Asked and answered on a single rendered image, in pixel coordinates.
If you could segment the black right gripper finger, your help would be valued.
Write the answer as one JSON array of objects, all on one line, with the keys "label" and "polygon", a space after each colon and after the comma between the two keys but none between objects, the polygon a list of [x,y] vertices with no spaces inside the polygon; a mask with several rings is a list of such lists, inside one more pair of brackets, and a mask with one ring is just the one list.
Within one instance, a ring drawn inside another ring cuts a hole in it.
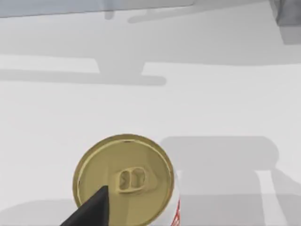
[{"label": "black right gripper finger", "polygon": [[109,226],[108,186],[102,186],[60,226]]}]

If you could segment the red and white can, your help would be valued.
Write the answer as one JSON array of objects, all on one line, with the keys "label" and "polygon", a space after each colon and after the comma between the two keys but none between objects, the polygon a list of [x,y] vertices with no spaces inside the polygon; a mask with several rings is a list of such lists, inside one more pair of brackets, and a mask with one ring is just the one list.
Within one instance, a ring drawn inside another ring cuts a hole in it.
[{"label": "red and white can", "polygon": [[103,186],[108,187],[108,226],[181,226],[176,171],[151,139],[119,134],[86,151],[73,175],[76,205]]}]

